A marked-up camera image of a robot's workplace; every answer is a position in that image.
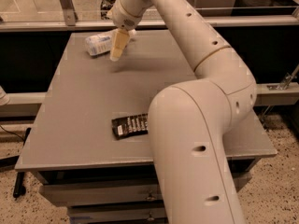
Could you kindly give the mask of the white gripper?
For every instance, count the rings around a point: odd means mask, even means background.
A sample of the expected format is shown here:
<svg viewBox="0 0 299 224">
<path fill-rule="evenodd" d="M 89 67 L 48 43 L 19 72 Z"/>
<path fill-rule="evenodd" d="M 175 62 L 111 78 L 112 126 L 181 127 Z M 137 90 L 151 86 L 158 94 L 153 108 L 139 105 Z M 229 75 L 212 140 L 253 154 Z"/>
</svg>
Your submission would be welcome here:
<svg viewBox="0 0 299 224">
<path fill-rule="evenodd" d="M 117 29 L 112 37 L 110 60 L 116 62 L 127 46 L 130 30 L 136 28 L 141 22 L 145 11 L 152 6 L 150 0 L 116 0 L 108 12 Z"/>
</svg>

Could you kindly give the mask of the black white robot base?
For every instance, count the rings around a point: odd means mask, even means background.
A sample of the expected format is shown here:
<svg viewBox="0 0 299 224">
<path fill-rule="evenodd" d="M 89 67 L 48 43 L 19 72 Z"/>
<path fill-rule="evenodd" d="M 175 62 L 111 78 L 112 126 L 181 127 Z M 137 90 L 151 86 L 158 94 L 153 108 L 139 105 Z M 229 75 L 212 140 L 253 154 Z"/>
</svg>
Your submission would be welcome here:
<svg viewBox="0 0 299 224">
<path fill-rule="evenodd" d="M 100 5 L 100 15 L 102 20 L 109 20 L 109 11 L 113 8 L 115 0 L 102 0 Z"/>
</svg>

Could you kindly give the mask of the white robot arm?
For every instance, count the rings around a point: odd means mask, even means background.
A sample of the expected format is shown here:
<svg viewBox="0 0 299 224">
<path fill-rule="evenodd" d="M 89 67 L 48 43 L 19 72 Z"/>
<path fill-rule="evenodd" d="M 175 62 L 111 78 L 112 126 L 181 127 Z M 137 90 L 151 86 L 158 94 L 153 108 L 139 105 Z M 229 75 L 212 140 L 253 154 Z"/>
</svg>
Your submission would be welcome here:
<svg viewBox="0 0 299 224">
<path fill-rule="evenodd" d="M 117 61 L 147 8 L 156 7 L 195 74 L 160 91 L 149 106 L 153 161 L 169 224 L 246 224 L 223 136 L 252 110 L 256 81 L 248 67 L 186 0 L 116 0 Z"/>
</svg>

